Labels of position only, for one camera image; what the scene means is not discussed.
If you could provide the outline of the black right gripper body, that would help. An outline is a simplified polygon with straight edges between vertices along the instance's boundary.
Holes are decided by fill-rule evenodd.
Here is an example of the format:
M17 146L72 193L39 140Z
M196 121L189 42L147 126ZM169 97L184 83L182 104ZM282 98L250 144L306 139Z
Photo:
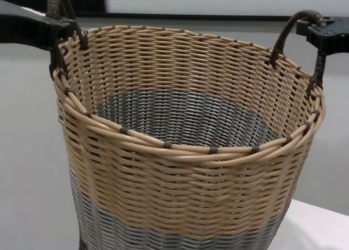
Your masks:
M333 22L328 26L328 35L333 47L348 47L348 22Z

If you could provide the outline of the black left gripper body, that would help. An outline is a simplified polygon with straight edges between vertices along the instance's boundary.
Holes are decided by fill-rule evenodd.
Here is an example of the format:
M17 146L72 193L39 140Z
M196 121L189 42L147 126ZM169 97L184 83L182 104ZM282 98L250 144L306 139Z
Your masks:
M23 7L1 11L1 43L33 43L39 39L41 15Z

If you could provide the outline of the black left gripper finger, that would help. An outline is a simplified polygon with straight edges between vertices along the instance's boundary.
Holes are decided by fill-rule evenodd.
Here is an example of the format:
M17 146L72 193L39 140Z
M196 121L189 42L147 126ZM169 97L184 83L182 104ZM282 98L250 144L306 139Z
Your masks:
M72 20L46 19L41 23L41 40L44 42L54 42L59 39L67 39L74 34Z

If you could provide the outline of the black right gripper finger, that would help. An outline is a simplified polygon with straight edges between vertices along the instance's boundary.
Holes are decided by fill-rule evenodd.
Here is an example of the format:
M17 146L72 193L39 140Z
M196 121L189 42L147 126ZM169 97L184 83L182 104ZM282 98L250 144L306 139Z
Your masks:
M309 27L306 35L307 42L311 43L314 47L316 47L320 51L326 50L326 39L324 36L323 28L314 26Z
M298 20L296 23L297 34L309 34L313 23L309 20Z

